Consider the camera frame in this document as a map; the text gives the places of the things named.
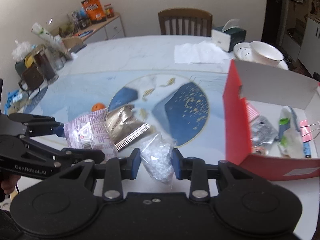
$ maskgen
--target white cabinet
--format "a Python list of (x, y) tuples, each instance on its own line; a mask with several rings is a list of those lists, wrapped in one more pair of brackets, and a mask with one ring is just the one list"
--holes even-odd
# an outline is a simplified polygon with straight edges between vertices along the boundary
[(124, 38), (124, 32), (123, 30), (119, 31), (115, 36), (113, 36), (113, 40), (114, 39), (119, 39), (119, 38)]
[(96, 25), (91, 25), (89, 28), (83, 31), (89, 31), (89, 30), (93, 30), (94, 33), (89, 38), (85, 38), (85, 37), (83, 38), (83, 41), (85, 44), (125, 37), (119, 14), (116, 15), (116, 19), (112, 19), (112, 18), (107, 19), (106, 22), (98, 23)]
[(98, 30), (96, 33), (94, 33), (92, 36), (90, 36), (89, 38), (87, 38), (84, 43), (85, 44), (89, 44), (89, 43), (93, 43), (93, 42), (97, 42), (97, 41), (105, 41), (107, 40), (107, 34), (106, 34), (106, 30), (104, 28)]
[(122, 30), (120, 17), (105, 26), (108, 39), (111, 40), (117, 33)]
[(320, 74), (320, 24), (308, 18), (298, 59), (313, 75)]
[(289, 54), (289, 56), (297, 61), (300, 52), (300, 45), (296, 43), (287, 33), (284, 34), (282, 40), (282, 48)]

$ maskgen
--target stack of plates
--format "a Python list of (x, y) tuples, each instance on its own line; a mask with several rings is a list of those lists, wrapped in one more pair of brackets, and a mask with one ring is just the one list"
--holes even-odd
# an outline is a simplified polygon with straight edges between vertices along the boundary
[[(241, 42), (236, 44), (233, 47), (233, 53), (235, 54), (236, 59), (253, 62), (252, 51), (249, 42)], [(289, 69), (284, 60), (280, 61), (278, 67), (286, 70)]]

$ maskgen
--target person's hand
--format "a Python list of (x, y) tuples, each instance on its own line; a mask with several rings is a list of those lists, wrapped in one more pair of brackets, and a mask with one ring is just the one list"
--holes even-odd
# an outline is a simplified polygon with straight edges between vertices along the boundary
[(3, 180), (1, 182), (1, 188), (4, 193), (9, 195), (14, 191), (14, 187), (17, 185), (18, 180), (21, 178), (20, 175), (15, 174), (3, 174)]

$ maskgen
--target white bowl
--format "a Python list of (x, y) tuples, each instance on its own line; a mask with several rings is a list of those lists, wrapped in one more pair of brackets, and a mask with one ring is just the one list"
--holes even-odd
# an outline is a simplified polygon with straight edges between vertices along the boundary
[(252, 41), (250, 42), (250, 47), (252, 49), (252, 58), (255, 62), (277, 66), (284, 60), (283, 54), (270, 44), (262, 41)]

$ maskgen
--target bag of white granules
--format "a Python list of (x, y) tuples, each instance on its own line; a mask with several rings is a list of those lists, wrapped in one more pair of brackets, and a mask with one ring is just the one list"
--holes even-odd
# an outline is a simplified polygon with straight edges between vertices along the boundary
[(117, 156), (115, 144), (110, 139), (104, 122), (108, 109), (81, 115), (64, 126), (68, 147), (75, 149), (102, 150), (105, 161)]
[(140, 141), (141, 161), (149, 175), (168, 186), (172, 186), (172, 150), (175, 142), (162, 139), (155, 133)]

